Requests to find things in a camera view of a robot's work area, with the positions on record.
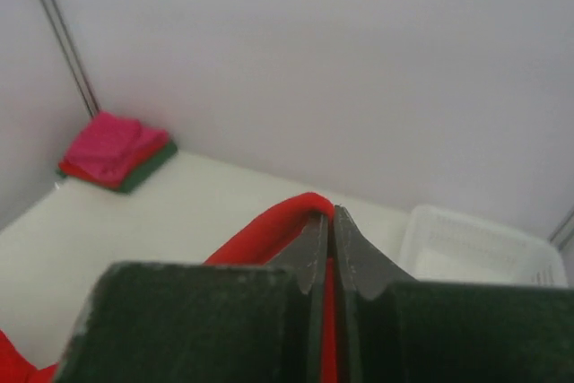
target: white basket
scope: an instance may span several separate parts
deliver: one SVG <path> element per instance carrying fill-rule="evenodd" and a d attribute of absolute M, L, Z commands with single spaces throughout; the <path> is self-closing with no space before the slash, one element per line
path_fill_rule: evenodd
<path fill-rule="evenodd" d="M 419 279 L 568 286 L 561 256 L 550 243 L 429 205 L 413 210 L 398 263 Z"/>

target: red fabric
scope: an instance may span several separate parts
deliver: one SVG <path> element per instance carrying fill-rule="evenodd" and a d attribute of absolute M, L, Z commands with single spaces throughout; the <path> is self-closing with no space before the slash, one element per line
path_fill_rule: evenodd
<path fill-rule="evenodd" d="M 316 193 L 305 193 L 274 205 L 235 234 L 205 262 L 211 265 L 261 265 L 287 246 L 301 232 L 311 213 L 321 212 L 332 221 L 335 208 Z M 327 260 L 322 383 L 337 383 L 335 340 L 335 288 L 333 259 Z M 57 365 L 35 371 L 0 332 L 0 382 L 49 383 Z"/>
<path fill-rule="evenodd" d="M 129 161 L 129 165 L 127 166 L 127 174 L 132 172 L 135 168 L 139 165 L 150 159 L 155 153 L 165 147 L 166 143 L 159 141 L 157 143 L 152 144 L 149 147 L 143 148 L 136 152 L 133 158 Z M 70 163 L 66 159 L 63 159 L 61 162 L 58 163 L 58 168 L 62 170 L 66 175 L 71 177 L 76 177 L 82 179 L 84 181 L 89 181 L 94 184 L 98 184 L 105 188 L 111 188 L 112 190 L 117 189 L 121 186 L 122 181 L 125 177 L 122 178 L 121 181 L 98 181 L 93 176 L 88 174 L 82 168 L 75 166 L 74 164 Z"/>
<path fill-rule="evenodd" d="M 99 183 L 118 183 L 133 169 L 136 154 L 169 139 L 165 130 L 101 112 L 74 139 L 64 160 Z"/>

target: table surface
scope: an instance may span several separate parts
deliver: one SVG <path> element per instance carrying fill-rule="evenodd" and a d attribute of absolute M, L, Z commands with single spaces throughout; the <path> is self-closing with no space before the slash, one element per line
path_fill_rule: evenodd
<path fill-rule="evenodd" d="M 408 215 L 181 152 L 132 195 L 68 179 L 0 234 L 0 328 L 33 364 L 57 361 L 83 302 L 118 260 L 203 262 L 266 208 L 317 191 L 396 259 Z"/>

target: pink folded towel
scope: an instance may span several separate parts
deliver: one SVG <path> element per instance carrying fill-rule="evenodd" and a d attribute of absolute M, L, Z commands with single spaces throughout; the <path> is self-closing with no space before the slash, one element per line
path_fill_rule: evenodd
<path fill-rule="evenodd" d="M 98 181 L 118 182 L 134 167 L 133 158 L 139 152 L 169 140 L 165 130 L 101 112 L 76 137 L 64 158 Z"/>

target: green cloth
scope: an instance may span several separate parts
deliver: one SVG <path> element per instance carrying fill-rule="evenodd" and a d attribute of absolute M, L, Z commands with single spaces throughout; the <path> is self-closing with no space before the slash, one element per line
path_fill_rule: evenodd
<path fill-rule="evenodd" d="M 148 159 L 140 166 L 132 170 L 124 179 L 124 181 L 122 181 L 122 184 L 120 185 L 119 188 L 108 188 L 97 183 L 92 183 L 90 181 L 86 182 L 100 188 L 105 188 L 106 190 L 111 190 L 112 192 L 126 195 L 132 193 L 136 188 L 138 188 L 145 180 L 147 180 L 156 170 L 158 170 L 166 161 L 168 161 L 177 152 L 178 152 L 178 146 L 173 141 L 169 141 L 161 150 L 155 153 L 150 159 Z M 60 169 L 57 170 L 57 174 L 62 178 L 68 177 L 68 175 Z"/>

